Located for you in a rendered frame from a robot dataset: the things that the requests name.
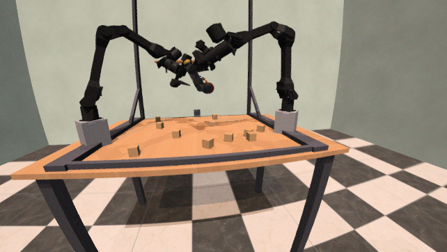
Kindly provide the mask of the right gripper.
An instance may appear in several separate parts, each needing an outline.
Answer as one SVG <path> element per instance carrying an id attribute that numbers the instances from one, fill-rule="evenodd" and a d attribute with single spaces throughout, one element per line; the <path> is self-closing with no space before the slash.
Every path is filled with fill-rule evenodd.
<path id="1" fill-rule="evenodd" d="M 182 64 L 180 65 L 179 63 L 176 63 L 175 61 L 169 61 L 168 65 L 167 65 L 167 70 L 173 72 L 174 74 L 176 74 L 175 79 L 172 79 L 170 82 L 170 86 L 173 88 L 177 88 L 180 84 L 183 85 L 187 85 L 190 86 L 189 84 L 178 80 L 183 69 L 184 69 L 184 64 L 183 62 L 186 61 L 187 59 L 189 59 L 191 61 L 192 57 L 188 54 L 183 54 L 181 60 L 182 60 Z"/>

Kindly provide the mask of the dark grey hose nozzle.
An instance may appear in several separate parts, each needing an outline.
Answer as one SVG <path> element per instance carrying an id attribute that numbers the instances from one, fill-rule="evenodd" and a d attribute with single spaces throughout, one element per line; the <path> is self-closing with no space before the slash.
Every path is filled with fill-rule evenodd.
<path id="1" fill-rule="evenodd" d="M 186 70 L 188 71 L 188 69 L 191 67 L 192 62 L 187 59 L 186 61 L 183 62 L 184 67 L 186 68 Z M 213 84 L 207 82 L 207 80 L 205 80 L 205 78 L 201 78 L 201 76 L 199 76 L 199 74 L 197 73 L 197 71 L 193 71 L 193 72 L 188 72 L 189 76 L 191 77 L 197 91 L 201 92 L 204 91 L 205 94 L 208 93 L 212 93 L 214 91 L 214 86 Z M 205 83 L 203 82 L 203 80 L 205 80 Z"/>

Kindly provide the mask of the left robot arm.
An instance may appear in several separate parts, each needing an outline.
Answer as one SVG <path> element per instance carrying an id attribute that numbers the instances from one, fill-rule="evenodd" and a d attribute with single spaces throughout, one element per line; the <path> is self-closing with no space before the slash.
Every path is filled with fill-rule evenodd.
<path id="1" fill-rule="evenodd" d="M 280 33 L 278 33 L 278 31 Z M 240 31 L 237 33 L 228 31 L 226 33 L 221 23 L 216 23 L 209 26 L 206 32 L 214 43 L 221 42 L 215 47 L 217 48 L 222 58 L 227 56 L 231 52 L 234 56 L 239 47 L 243 46 L 251 39 L 253 40 L 267 33 L 270 33 L 275 39 L 277 39 L 278 44 L 281 48 L 280 81 L 282 81 L 276 82 L 277 93 L 279 94 L 279 97 L 282 98 L 282 105 L 279 111 L 296 111 L 293 110 L 293 108 L 294 100 L 297 100 L 298 94 L 294 89 L 294 83 L 291 79 L 292 46 L 295 41 L 295 31 L 292 28 L 284 24 L 279 24 L 277 22 L 270 22 L 269 24 L 260 26 L 250 31 Z M 202 40 L 196 42 L 195 48 L 198 48 L 200 51 L 202 51 L 203 55 L 211 50 L 210 47 L 205 46 L 205 42 L 203 42 Z"/>

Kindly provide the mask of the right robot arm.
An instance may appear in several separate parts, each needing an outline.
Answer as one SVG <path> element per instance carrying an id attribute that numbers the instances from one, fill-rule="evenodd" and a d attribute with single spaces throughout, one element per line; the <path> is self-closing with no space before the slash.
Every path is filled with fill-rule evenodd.
<path id="1" fill-rule="evenodd" d="M 103 86 L 100 86 L 100 74 L 102 70 L 104 53 L 109 41 L 119 37 L 125 37 L 138 46 L 144 48 L 153 58 L 161 58 L 164 56 L 162 59 L 157 61 L 158 68 L 164 67 L 167 69 L 169 61 L 173 60 L 176 62 L 182 56 L 182 52 L 179 49 L 172 47 L 171 50 L 167 50 L 161 45 L 146 40 L 125 25 L 98 26 L 95 35 L 95 54 L 91 68 L 91 75 L 84 93 L 84 97 L 79 102 L 81 105 L 80 109 L 82 116 L 82 120 L 79 121 L 90 122 L 101 119 L 99 118 L 97 105 L 95 105 L 95 103 L 99 100 L 100 96 L 102 96 Z"/>

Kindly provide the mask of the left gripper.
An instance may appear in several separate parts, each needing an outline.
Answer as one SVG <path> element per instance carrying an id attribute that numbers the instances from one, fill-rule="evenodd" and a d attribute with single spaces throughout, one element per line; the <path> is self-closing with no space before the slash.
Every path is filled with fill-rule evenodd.
<path id="1" fill-rule="evenodd" d="M 217 61 L 221 61 L 222 57 L 220 53 L 217 51 L 216 47 L 211 47 L 211 50 L 208 51 L 206 54 L 203 55 L 202 52 L 199 50 L 195 50 L 192 52 L 194 55 L 194 63 L 191 65 L 191 67 L 188 69 L 188 72 L 202 72 L 209 70 L 208 67 L 210 67 L 210 70 L 213 71 L 215 69 L 215 64 L 211 66 L 213 63 L 216 63 Z M 209 62 L 209 63 L 207 63 Z M 204 69 L 203 69 L 204 68 Z"/>

